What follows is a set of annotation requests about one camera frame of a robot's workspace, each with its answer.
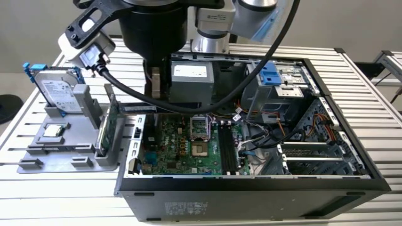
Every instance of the white label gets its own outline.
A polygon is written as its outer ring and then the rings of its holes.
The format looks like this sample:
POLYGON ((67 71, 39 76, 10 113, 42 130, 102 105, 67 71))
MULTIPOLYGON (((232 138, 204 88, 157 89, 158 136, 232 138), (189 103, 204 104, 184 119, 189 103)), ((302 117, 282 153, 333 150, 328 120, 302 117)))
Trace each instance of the white label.
POLYGON ((66 81, 43 80, 46 92, 50 94, 57 107, 67 113, 82 112, 82 107, 66 81))
POLYGON ((234 116, 233 120, 234 120, 234 121, 238 121, 241 118, 242 118, 241 115, 237 114, 237 115, 234 116))
POLYGON ((289 76, 289 75, 282 75, 282 78, 284 78, 285 80, 293 80, 293 77, 289 76))
POLYGON ((242 111, 244 111, 244 109, 242 108, 237 108, 237 113, 240 114, 240 113, 242 113, 242 111))
POLYGON ((177 65, 176 76, 208 78, 208 67, 194 65, 177 65))

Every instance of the colored wires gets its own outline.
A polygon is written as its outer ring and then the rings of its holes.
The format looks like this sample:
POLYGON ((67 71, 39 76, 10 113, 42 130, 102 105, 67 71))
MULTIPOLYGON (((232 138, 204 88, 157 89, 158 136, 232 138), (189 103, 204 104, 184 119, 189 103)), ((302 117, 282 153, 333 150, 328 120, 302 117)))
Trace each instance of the colored wires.
MULTIPOLYGON (((238 103, 237 103, 237 106, 242 109, 242 111, 245 113, 249 113, 249 110, 244 109, 242 106, 241 106, 241 100, 238 99, 238 103)), ((264 114, 276 114, 277 117, 280 118, 280 112, 262 112, 264 114)))
POLYGON ((232 116, 229 116, 229 115, 218 115, 218 114, 216 114, 216 113, 212 113, 212 115, 214 115, 216 117, 221 117, 221 118, 232 118, 232 116))
POLYGON ((281 140, 278 140, 276 143, 273 144, 268 144, 268 145, 264 145, 264 144, 254 144, 254 148, 252 148, 250 150, 241 150, 240 151, 240 154, 244 154, 244 153, 248 153, 248 152, 252 152, 254 150, 257 150, 258 148, 262 148, 262 149, 269 149, 269 148, 274 148, 277 147, 277 145, 282 142, 286 142, 296 134, 301 134, 302 137, 301 137, 301 141, 305 141, 306 139, 306 132, 304 129, 297 129, 294 130, 292 133, 289 133, 281 140))
MULTIPOLYGON (((309 133, 308 133, 308 137, 313 134, 313 132, 316 130, 317 118, 320 118, 322 122, 329 120, 329 117, 326 115, 318 114, 318 113, 314 114, 314 116, 313 116, 313 126, 312 126, 312 129, 310 129, 309 133)), ((329 127, 329 125, 324 125, 324 126, 325 126, 325 129, 326 129, 328 133, 329 133, 330 139, 333 141, 337 140, 336 134, 334 134, 332 128, 329 127)))
MULTIPOLYGON (((249 111, 245 110, 245 109, 242 108, 242 106, 241 106, 241 100, 240 100, 240 99, 238 99, 237 106, 241 108, 241 110, 242 110, 245 113, 249 113, 249 111)), ((284 130, 284 127, 282 127, 282 123, 281 123, 280 112, 262 112, 262 114, 274 114, 274 115, 277 115, 278 125, 280 125, 280 128, 281 128, 281 131, 282 131, 284 136, 286 136, 286 133, 285 133, 285 130, 284 130)))

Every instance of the screw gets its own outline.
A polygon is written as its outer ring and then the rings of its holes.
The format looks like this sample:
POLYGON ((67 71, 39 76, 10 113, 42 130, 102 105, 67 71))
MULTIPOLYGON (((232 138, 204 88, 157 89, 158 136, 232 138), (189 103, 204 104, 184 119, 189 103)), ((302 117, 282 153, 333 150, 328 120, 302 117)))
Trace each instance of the screw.
POLYGON ((75 40, 77 42, 81 40, 81 38, 78 37, 77 34, 74 34, 74 35, 71 36, 71 39, 75 40))

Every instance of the blue plastic latch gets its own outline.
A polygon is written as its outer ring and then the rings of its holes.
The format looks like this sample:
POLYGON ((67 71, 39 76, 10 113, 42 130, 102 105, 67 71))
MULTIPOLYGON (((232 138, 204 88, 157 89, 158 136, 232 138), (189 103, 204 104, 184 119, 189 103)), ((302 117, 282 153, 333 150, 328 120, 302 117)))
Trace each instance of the blue plastic latch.
POLYGON ((65 118, 65 116, 67 115, 67 112, 61 109, 59 109, 59 112, 61 112, 62 117, 65 118))
POLYGON ((33 74, 31 74, 30 65, 31 65, 31 64, 30 64, 29 62, 26 62, 26 63, 23 64, 25 72, 26 72, 26 74, 29 75, 29 78, 30 78, 31 82, 35 83, 35 78, 34 78, 34 76, 33 76, 33 74))
POLYGON ((282 79, 277 70, 274 63, 269 62, 261 71, 262 84, 266 86, 274 85, 280 86, 282 84, 282 79))
POLYGON ((31 70, 45 70, 49 68, 49 65, 33 65, 31 70))
POLYGON ((74 67, 74 71, 75 71, 75 74, 77 74, 77 80, 78 80, 78 82, 81 84, 86 84, 83 73, 82 73, 82 69, 79 67, 74 67))
POLYGON ((252 151, 249 151, 249 152, 244 152, 244 154, 246 154, 246 155, 254 155, 254 156, 257 156, 256 152, 252 152, 252 151))

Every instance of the label sticker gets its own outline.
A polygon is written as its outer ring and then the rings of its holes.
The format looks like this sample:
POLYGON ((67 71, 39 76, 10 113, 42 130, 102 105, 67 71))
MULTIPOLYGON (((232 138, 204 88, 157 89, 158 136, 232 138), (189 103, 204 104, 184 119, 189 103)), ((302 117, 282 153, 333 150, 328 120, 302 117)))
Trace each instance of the label sticker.
POLYGON ((177 65, 176 76, 208 78, 208 66, 177 65))
POLYGON ((244 111, 244 109, 242 108, 237 108, 237 113, 240 114, 240 113, 242 113, 242 111, 244 111))
POLYGON ((82 107, 66 81, 43 80, 43 85, 53 102, 61 110, 67 113, 82 112, 82 107))
POLYGON ((168 215, 205 215, 209 202, 166 202, 165 210, 168 215))
POLYGON ((284 78, 285 80, 293 80, 293 77, 292 77, 290 75, 282 75, 282 78, 284 78))
POLYGON ((234 120, 234 121, 238 121, 241 118, 242 118, 241 115, 237 114, 237 115, 234 116, 233 120, 234 120))

